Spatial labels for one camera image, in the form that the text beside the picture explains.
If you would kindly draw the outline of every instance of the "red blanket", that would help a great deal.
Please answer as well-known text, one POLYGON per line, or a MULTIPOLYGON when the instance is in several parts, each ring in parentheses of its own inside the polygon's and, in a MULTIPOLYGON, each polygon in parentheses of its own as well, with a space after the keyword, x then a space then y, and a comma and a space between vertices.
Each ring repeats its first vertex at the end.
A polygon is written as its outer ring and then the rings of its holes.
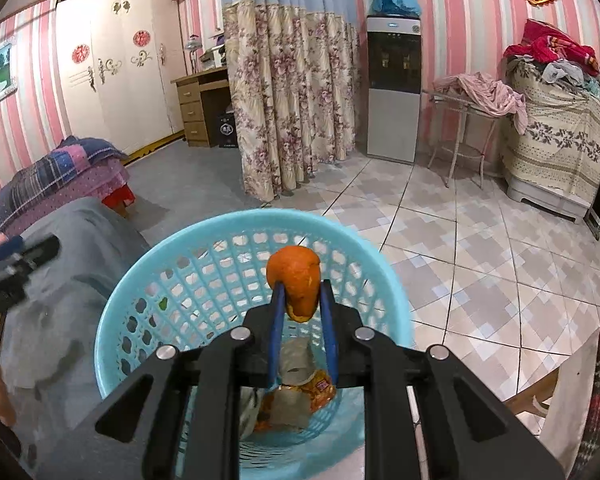
POLYGON ((504 57, 525 55, 540 63, 566 59, 579 64, 589 75, 600 73, 593 48, 576 43, 563 31, 545 22, 526 20, 522 43, 510 45, 504 51, 504 57))

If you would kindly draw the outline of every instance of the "white wardrobe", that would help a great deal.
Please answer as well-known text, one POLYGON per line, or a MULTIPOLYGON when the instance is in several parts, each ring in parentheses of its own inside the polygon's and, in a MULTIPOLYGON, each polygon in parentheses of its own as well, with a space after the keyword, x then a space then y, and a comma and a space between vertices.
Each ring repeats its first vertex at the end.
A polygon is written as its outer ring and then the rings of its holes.
POLYGON ((131 154, 183 129, 170 82, 186 75, 173 0, 66 0, 56 46, 74 135, 131 154))

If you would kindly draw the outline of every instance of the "floral curtain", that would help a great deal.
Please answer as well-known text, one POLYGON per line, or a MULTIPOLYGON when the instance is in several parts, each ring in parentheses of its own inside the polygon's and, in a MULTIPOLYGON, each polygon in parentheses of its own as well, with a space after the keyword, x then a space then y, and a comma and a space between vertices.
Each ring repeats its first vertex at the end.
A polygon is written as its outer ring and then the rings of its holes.
POLYGON ((245 191, 270 202, 353 149, 358 33, 333 12, 254 0, 223 17, 245 191))

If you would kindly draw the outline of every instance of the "pink striped wallpaper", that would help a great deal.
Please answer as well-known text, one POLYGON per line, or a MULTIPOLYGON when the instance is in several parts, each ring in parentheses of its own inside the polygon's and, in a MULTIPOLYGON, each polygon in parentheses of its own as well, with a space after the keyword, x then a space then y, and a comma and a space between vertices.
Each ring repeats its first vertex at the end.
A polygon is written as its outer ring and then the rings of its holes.
MULTIPOLYGON (((527 18, 557 25, 574 40, 591 45, 600 59, 597 0, 557 0, 542 7, 533 7, 524 0, 418 1, 422 6, 423 88, 430 88, 434 79, 455 73, 481 70, 498 75, 504 49, 520 41, 527 18)), ((362 43, 366 43, 364 19, 371 2, 357 0, 362 43)), ((421 114, 420 150, 426 149, 432 136, 437 135, 440 120, 432 117, 430 110, 421 114)), ((446 126, 445 121, 445 134, 449 130, 446 126)), ((482 132, 482 128, 474 132, 477 142, 483 138, 482 132)))
POLYGON ((0 101, 0 188, 70 134, 58 79, 55 7, 56 0, 46 0, 0 24, 0 42, 14 39, 11 74, 18 86, 0 101))
MULTIPOLYGON (((0 41, 15 38, 11 67, 18 85, 0 102, 0 188, 71 134, 58 77, 55 8, 56 0, 46 0, 0 23, 0 41)), ((183 40, 198 34, 205 49, 215 44, 221 9, 220 0, 180 1, 183 40)))

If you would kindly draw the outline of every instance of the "bed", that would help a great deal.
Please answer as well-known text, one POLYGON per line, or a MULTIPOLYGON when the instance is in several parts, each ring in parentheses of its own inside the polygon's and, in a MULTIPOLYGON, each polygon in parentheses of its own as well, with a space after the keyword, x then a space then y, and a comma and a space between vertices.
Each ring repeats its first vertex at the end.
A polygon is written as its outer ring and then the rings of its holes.
POLYGON ((545 82, 521 59, 508 64, 507 80, 525 95, 529 118, 523 136, 503 121, 507 194, 582 220, 600 183, 600 100, 545 82))
POLYGON ((97 198, 38 220, 25 240, 55 234, 61 253, 32 274, 28 300, 4 322, 0 364, 18 417, 21 462, 34 473, 46 454, 99 402, 93 345, 113 289, 149 245, 97 198))
POLYGON ((47 214, 87 196, 125 216, 126 206, 135 200, 122 165, 125 158, 105 140, 68 137, 0 190, 0 232, 22 234, 47 214))

